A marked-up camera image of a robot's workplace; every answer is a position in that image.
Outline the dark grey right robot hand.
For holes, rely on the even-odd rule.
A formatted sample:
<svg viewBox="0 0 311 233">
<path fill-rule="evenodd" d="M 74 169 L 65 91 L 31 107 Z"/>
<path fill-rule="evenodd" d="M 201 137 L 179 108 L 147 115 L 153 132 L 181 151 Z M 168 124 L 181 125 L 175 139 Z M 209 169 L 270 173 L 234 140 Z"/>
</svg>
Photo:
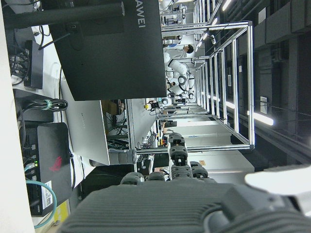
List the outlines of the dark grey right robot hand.
<svg viewBox="0 0 311 233">
<path fill-rule="evenodd" d="M 90 193 L 61 233 L 308 233 L 311 219 L 285 195 L 218 183 L 188 161 L 184 137 L 169 136 L 171 180 L 129 173 L 119 185 Z"/>
</svg>

